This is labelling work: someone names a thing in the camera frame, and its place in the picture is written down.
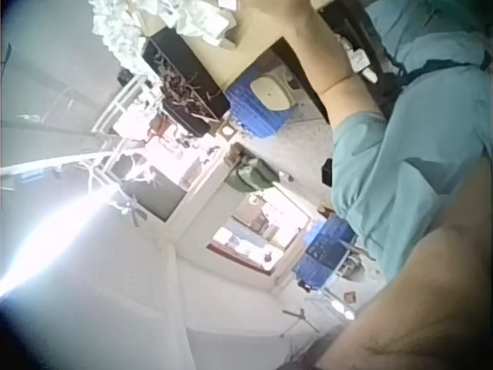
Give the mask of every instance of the floor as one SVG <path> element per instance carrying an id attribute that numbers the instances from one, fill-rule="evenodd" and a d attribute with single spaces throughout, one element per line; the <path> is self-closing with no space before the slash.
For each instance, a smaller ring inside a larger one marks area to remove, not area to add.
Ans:
<path id="1" fill-rule="evenodd" d="M 288 190 L 316 207 L 321 202 L 331 205 L 321 168 L 333 154 L 332 129 L 308 98 L 299 102 L 276 136 L 258 139 L 242 135 L 239 142 L 275 170 L 290 174 L 294 182 L 283 183 Z"/>

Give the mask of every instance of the hand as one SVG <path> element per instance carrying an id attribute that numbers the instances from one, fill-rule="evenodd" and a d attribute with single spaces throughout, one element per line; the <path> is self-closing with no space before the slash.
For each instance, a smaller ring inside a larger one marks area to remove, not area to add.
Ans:
<path id="1" fill-rule="evenodd" d="M 283 23 L 294 22 L 310 14 L 310 0 L 241 0 L 247 8 L 256 8 L 272 19 Z"/>

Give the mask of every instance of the teal scrub top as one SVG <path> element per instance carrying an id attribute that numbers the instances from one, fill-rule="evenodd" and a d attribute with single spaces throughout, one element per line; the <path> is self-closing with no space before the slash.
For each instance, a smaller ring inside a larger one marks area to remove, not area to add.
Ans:
<path id="1" fill-rule="evenodd" d="M 388 122 L 357 113 L 335 130 L 334 208 L 391 280 L 480 157 L 491 160 L 493 83 L 479 68 L 482 35 L 430 18 L 422 2 L 380 0 L 367 11 L 408 72 L 431 59 L 471 64 L 413 81 Z"/>

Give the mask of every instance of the skin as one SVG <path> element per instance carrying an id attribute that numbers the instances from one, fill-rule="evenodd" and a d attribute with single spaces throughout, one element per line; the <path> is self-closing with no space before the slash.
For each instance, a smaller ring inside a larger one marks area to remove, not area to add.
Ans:
<path id="1" fill-rule="evenodd" d="M 334 130 L 379 113 L 334 33 L 305 0 L 243 0 L 283 28 Z M 415 247 L 404 270 L 320 360 L 322 369 L 468 367 L 491 340 L 491 163 L 479 163 L 457 199 Z"/>

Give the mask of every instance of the person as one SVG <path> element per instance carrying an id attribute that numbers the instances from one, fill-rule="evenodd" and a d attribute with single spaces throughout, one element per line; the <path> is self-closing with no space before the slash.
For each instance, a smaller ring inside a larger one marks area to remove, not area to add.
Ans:
<path id="1" fill-rule="evenodd" d="M 369 5 L 409 82 L 386 122 L 308 0 L 242 4 L 282 28 L 325 105 L 334 130 L 334 208 L 390 281 L 317 366 L 470 368 L 478 354 L 491 354 L 488 39 L 427 2 Z"/>

